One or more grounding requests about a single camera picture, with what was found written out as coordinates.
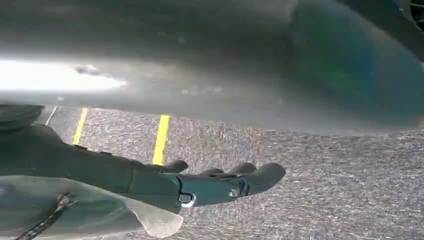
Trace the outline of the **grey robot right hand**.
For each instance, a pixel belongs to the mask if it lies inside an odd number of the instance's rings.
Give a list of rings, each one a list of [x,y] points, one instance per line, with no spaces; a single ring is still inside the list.
[[[243,162],[227,172],[210,168],[198,174],[186,174],[187,168],[183,160],[166,165],[143,164],[108,152],[70,145],[51,127],[42,124],[0,133],[3,176],[73,180],[175,214],[181,208],[230,203],[266,192],[286,174],[278,163],[256,167]]]

